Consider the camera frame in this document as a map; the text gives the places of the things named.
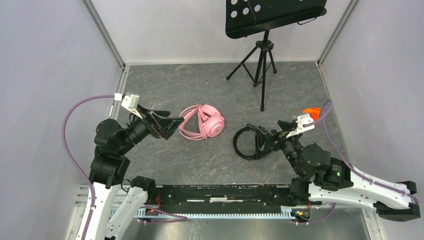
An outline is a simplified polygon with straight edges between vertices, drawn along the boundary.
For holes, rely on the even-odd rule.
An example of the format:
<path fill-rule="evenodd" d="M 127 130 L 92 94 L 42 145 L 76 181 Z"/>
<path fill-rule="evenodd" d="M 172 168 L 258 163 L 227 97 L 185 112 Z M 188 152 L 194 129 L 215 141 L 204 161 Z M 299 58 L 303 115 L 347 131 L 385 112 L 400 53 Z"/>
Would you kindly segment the black headphones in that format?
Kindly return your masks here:
<path fill-rule="evenodd" d="M 262 126 L 247 124 L 233 136 L 232 145 L 236 154 L 244 160 L 257 159 L 257 130 L 266 130 Z"/>

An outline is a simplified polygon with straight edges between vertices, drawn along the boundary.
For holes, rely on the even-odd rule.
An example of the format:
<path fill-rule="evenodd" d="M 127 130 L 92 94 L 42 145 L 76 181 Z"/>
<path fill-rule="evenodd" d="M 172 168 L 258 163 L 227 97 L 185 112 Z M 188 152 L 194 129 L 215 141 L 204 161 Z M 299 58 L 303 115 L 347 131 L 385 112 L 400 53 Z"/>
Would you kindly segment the pink headphones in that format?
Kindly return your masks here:
<path fill-rule="evenodd" d="M 197 115 L 199 132 L 185 129 L 185 125 L 194 115 Z M 179 116 L 184 118 L 184 122 L 178 127 L 178 131 L 184 138 L 191 141 L 213 138 L 220 134 L 225 126 L 225 118 L 215 107 L 209 104 L 189 106 Z"/>

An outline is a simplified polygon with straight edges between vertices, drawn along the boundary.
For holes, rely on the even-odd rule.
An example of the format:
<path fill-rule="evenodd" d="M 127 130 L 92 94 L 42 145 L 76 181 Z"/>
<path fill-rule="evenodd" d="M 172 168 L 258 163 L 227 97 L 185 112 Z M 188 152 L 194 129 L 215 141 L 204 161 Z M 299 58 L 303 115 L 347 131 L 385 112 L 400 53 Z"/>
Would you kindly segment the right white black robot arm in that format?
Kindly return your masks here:
<path fill-rule="evenodd" d="M 289 135 L 293 122 L 278 121 L 281 131 L 259 126 L 256 155 L 265 157 L 282 151 L 296 175 L 291 180 L 289 199 L 303 202 L 331 202 L 368 208 L 385 220 L 407 222 L 421 217 L 414 198 L 413 181 L 388 182 L 332 157 L 316 143 L 303 146 L 301 135 Z"/>

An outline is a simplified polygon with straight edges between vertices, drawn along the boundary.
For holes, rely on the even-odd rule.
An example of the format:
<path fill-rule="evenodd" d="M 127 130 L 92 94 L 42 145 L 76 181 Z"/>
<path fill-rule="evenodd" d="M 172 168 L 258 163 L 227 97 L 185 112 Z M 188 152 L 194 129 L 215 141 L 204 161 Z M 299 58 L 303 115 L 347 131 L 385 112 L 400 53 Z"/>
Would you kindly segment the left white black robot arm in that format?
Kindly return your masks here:
<path fill-rule="evenodd" d="M 122 239 L 138 209 L 157 198 L 155 180 L 137 176 L 131 180 L 123 203 L 110 215 L 131 163 L 126 153 L 148 136 L 168 140 L 184 118 L 141 105 L 129 112 L 126 127 L 115 119 L 104 120 L 96 127 L 94 159 L 88 176 L 90 190 L 83 222 L 76 235 L 78 240 Z"/>

